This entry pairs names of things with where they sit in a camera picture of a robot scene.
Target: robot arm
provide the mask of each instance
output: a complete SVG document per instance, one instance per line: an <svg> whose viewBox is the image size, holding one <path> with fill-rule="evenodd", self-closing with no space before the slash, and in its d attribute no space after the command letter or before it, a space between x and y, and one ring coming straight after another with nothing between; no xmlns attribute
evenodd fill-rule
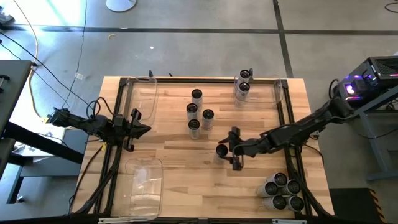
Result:
<svg viewBox="0 0 398 224"><path fill-rule="evenodd" d="M134 150L132 139L139 139L143 134L150 131L151 127L141 124L141 113L137 109L131 112L132 121L129 122L123 115L114 115L113 120L103 115L92 116L91 118L82 118L71 114L68 109L54 108L54 114L48 115L47 123L58 127L69 127L85 131L87 134L95 135L104 142L115 145L123 142L123 148L128 151Z"/></svg>
<svg viewBox="0 0 398 224"><path fill-rule="evenodd" d="M273 153L287 146L301 146L315 131L324 130L328 123L344 123L352 118L353 109L340 97L325 103L311 115L293 124L286 124L260 134L258 139L243 141L240 130L232 127L228 137L219 143L229 143L229 151L233 153L231 163L233 170L241 170L238 156L255 157L256 154Z"/></svg>

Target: white cable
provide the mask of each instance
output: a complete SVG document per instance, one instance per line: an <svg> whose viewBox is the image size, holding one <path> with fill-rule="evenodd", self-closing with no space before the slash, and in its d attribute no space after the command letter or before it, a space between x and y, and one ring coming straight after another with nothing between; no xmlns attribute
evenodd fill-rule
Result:
<svg viewBox="0 0 398 224"><path fill-rule="evenodd" d="M16 0L13 0L13 1L14 1L14 3L17 5L18 9L21 11L22 15L24 15L24 17L25 17L27 23L29 24L30 28L32 29L33 35L34 35L34 37L35 37L36 52L35 52L35 59L33 60L33 63L36 63L37 53L38 53L38 51L39 51L39 44L37 43L37 37L36 37L35 30L33 30L32 24L30 24L30 22L29 22L29 20L27 19L27 17L26 17L26 15L25 15L24 11L22 11L21 7L19 7L17 1L16 1ZM29 93L30 93L30 97L32 98L32 101L31 101L31 102L32 102L32 108L33 108L34 112L36 113L36 115L37 115L38 117L40 117L39 113L38 113L37 110L36 110L35 100L33 99L33 93L32 93L32 84L31 84L31 83L32 83L33 73L34 73L34 69L33 69L33 66L31 66L31 68L30 68L30 73L29 73L29 76L28 76L28 77L29 77L29 81L28 81L28 82L29 82L29 85L28 85L28 87L29 87Z"/></svg>

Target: transparent plastic container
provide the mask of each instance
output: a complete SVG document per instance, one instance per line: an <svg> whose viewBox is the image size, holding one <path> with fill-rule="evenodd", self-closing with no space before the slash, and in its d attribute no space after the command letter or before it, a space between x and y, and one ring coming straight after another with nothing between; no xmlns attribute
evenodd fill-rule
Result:
<svg viewBox="0 0 398 224"><path fill-rule="evenodd" d="M238 108L244 108L250 107L253 104L262 104L265 107L273 107L277 103L281 102L284 97L284 92L280 77L277 75L271 75L265 78L271 80L272 83L262 84L250 80L250 89L247 96L244 99L238 99L236 97L236 91L238 88L236 82L238 80L238 76L236 75L234 78L235 106L237 106Z"/></svg>
<svg viewBox="0 0 398 224"><path fill-rule="evenodd" d="M159 159L129 159L120 164L123 192L118 194L120 221L148 221L158 217L162 204L163 169Z"/></svg>
<svg viewBox="0 0 398 224"><path fill-rule="evenodd" d="M131 121L131 111L136 108L142 114L140 122L150 126L155 121L157 98L156 78L129 77L124 87L119 113L123 113Z"/></svg>

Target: wooden table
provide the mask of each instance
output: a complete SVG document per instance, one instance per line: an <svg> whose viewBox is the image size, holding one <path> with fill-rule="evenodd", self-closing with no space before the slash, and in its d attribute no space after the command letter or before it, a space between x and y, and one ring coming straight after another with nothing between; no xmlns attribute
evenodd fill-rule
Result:
<svg viewBox="0 0 398 224"><path fill-rule="evenodd" d="M106 98L111 108L114 107L119 80L120 77L104 77L103 80L99 95ZM302 79L287 81L297 121L310 114L307 93ZM202 131L198 140L190 139L185 112L186 105L191 101L190 92L194 88L203 92L203 109L209 108L215 112L213 129ZM159 98L152 130L140 140L134 140L134 152L122 153L112 216L126 215L126 203L122 198L126 197L123 192L128 186L123 178L126 173L123 164L133 158L158 158L163 163L164 181L160 217L294 217L294 213L288 210L261 207L261 198L255 194L256 187L268 175L287 173L283 151L257 155L255 158L245 157L244 168L240 172L232 171L227 163L218 165L213 162L217 142L227 137L232 126L241 128L243 139L258 138L259 133L278 127L275 106L257 104L243 113L233 103L232 84L158 83L157 89ZM106 110L101 110L101 113L110 116ZM87 145L81 172L100 145L99 142ZM308 145L318 149L316 141L310 139ZM90 165L78 190L73 210L79 209L98 185L103 157L104 152L99 153ZM326 211L333 213L321 157L304 146L302 160L308 188ZM106 204L108 188L104 192L102 208Z"/></svg>

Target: black cable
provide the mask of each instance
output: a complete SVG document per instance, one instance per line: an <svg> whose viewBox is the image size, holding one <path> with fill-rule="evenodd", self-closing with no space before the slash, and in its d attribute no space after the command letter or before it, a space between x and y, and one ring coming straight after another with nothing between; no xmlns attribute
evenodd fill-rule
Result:
<svg viewBox="0 0 398 224"><path fill-rule="evenodd" d="M385 8L387 11L390 11L390 12L393 12L393 13L398 13L398 11L394 11L394 10L388 8L388 6L391 6L391 5L394 5L394 4L398 4L398 2L393 2L393 3L386 4L386 5L384 6L384 8Z"/></svg>
<svg viewBox="0 0 398 224"><path fill-rule="evenodd" d="M362 77L362 79L365 81L365 83L368 85L368 84L372 81L372 79L369 78L369 75L366 75L365 77L363 77L363 75L364 75L367 71L368 71L368 70L365 69L365 71L363 71L363 73L361 74L361 77Z"/></svg>
<svg viewBox="0 0 398 224"><path fill-rule="evenodd" d="M70 214L71 205L72 205L73 202L75 201L75 197L76 197L77 191L78 191L78 189L79 189L79 187L80 187L81 180L83 180L84 176L85 176L86 173L87 173L88 167L89 167L90 164L93 162L94 158L98 155L98 153L101 152L101 149L102 149L102 146L94 153L93 157L90 158L90 160L89 160L88 163L87 163L86 168L83 170L83 173L81 173L81 177L80 177L79 181L77 182L75 192L74 192L73 195L69 198L69 201L68 201L68 202L69 202L68 214Z"/></svg>
<svg viewBox="0 0 398 224"><path fill-rule="evenodd" d="M98 112L97 112L95 115L98 115L98 114L100 113L100 111L101 111L101 104L100 104L97 100L91 101L91 102L88 104L88 106L86 107L86 116L87 116L88 119L93 119L93 118L90 117L90 115L88 114L88 108L90 108L89 105L91 105L92 103L98 104Z"/></svg>
<svg viewBox="0 0 398 224"><path fill-rule="evenodd" d="M18 58L19 60L21 60L21 58L19 58L18 56L16 56L10 49L8 49L6 46L4 46L3 44L2 47L4 47L5 49L7 49L14 57ZM37 72L36 70L33 70L33 72L44 82L44 84L46 84L48 87L50 87L50 89L52 91L54 91L55 94L57 94L61 99L65 100L64 97L62 97L57 91L55 91Z"/></svg>
<svg viewBox="0 0 398 224"><path fill-rule="evenodd" d="M70 93L71 93L71 91L72 91L73 85L75 84L75 81L76 81L76 74L78 73L79 67L80 67L81 55L83 54L83 44L85 43L85 31L86 31L86 23L87 23L87 0L86 0L85 2L86 2L86 7L85 7L85 25L83 26L83 34L81 35L82 40L81 40L81 45L80 45L79 61L77 62L77 68L76 68L76 72L75 72L75 77L73 78L73 82L72 82L72 84L70 85L69 93L68 93L67 99L63 102L62 108L63 108L63 106L65 106L65 104L67 103L67 100L69 99L69 96L70 96Z"/></svg>
<svg viewBox="0 0 398 224"><path fill-rule="evenodd" d="M99 140L102 140L102 139L99 138L99 139L87 140L86 144L87 144L88 142L95 142L95 141L99 141Z"/></svg>
<svg viewBox="0 0 398 224"><path fill-rule="evenodd" d="M323 155L322 155L322 153L321 153L318 149L315 149L314 147L309 146L309 145L307 145L307 144L304 144L304 146L307 146L307 147L309 147L310 149L316 151L316 152L321 156L321 158L322 158L322 164L325 164L325 163L324 163L324 159L323 159Z"/></svg>
<svg viewBox="0 0 398 224"><path fill-rule="evenodd" d="M329 85L329 92L328 92L328 94L329 94L329 99L332 99L332 97L331 97L331 86L333 85L334 82L337 82L337 84L338 84L339 80L338 80L337 78L335 78L334 80L332 80L332 81L330 82L330 85Z"/></svg>
<svg viewBox="0 0 398 224"><path fill-rule="evenodd" d="M111 108L109 107L108 102L106 102L106 100L105 100L102 96L98 97L98 99L95 101L96 104L94 104L93 116L95 116L95 108L96 108L96 105L99 104L99 103L98 103L98 100L103 100L103 101L105 102L105 105L106 105L106 107L108 108L108 111L109 111L109 112L111 113L111 115L113 116L112 110L111 110Z"/></svg>
<svg viewBox="0 0 398 224"><path fill-rule="evenodd" d="M389 132L387 132L385 134L381 134L379 136L374 136L374 137L363 136L362 134L359 134L359 133L357 133L357 135L361 136L362 138L366 138L366 139L376 139L376 138L384 137L384 136L386 136L388 134L391 134L391 133L393 133L394 131L397 131L397 130L398 130L398 128L395 128L395 129L393 129L393 130L391 130L391 131L389 131Z"/></svg>
<svg viewBox="0 0 398 224"><path fill-rule="evenodd" d="M59 141L61 141L62 142L62 144L64 144L66 147L69 147L62 139L60 139L60 138L57 138L57 137L53 137L53 136L47 136L47 135L45 135L45 134L41 134L41 133L35 133L35 134L39 134L39 135L41 135L41 136L45 136L45 137L49 137L49 138L55 138L55 139L58 139Z"/></svg>
<svg viewBox="0 0 398 224"><path fill-rule="evenodd" d="M32 56L33 58L36 59L36 61L38 61L40 64L42 64L43 67L44 67L47 71L49 71L50 74L56 79L56 81L59 82L59 84L61 84L61 86L63 86L63 87L66 88L67 90L70 90L68 87L66 87L66 86L54 75L54 73L52 73L52 72L50 71L49 68L47 68L47 67L43 64L43 62L41 62L37 57L35 57L34 55L32 55L32 53L30 53L25 47L23 47L21 44L19 44L19 43L16 42L15 40L11 39L10 37L8 37L6 34L3 34L3 33L0 33L0 34L3 35L3 36L5 36L7 39L13 41L13 42L14 42L16 45L18 45L20 48L24 49L30 56ZM87 103L85 100L83 100L80 96L76 95L76 93L74 93L73 91L71 91L71 93L72 93L73 95L75 95L77 98L79 98L81 101L85 102L85 103L88 105L88 103Z"/></svg>

